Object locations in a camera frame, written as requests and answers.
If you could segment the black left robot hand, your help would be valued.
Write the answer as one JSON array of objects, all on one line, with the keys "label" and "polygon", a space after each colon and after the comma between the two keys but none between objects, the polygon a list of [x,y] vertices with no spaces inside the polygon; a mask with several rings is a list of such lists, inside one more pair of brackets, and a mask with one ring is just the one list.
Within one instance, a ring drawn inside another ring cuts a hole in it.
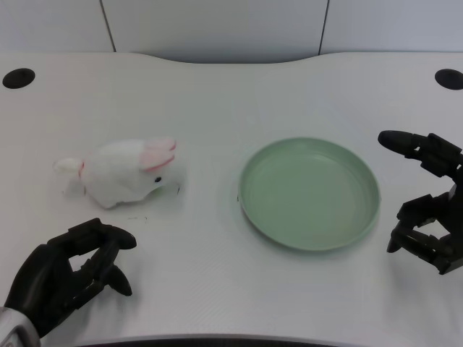
[{"label": "black left robot hand", "polygon": [[5,305],[24,314],[44,337],[109,286],[131,296],[127,277],[115,265],[135,237],[100,219],[81,223],[34,249],[16,274]]}]

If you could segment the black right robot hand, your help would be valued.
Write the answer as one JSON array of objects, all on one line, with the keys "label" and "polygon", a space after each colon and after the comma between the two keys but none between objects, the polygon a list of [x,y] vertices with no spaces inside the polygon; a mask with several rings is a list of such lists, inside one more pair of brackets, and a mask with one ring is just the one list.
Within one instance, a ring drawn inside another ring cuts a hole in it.
[{"label": "black right robot hand", "polygon": [[436,197],[427,194],[405,202],[396,217],[386,251],[405,249],[434,266],[441,275],[462,266],[462,149],[434,133],[427,136],[385,130],[378,142],[438,178],[447,176],[452,188]]}]

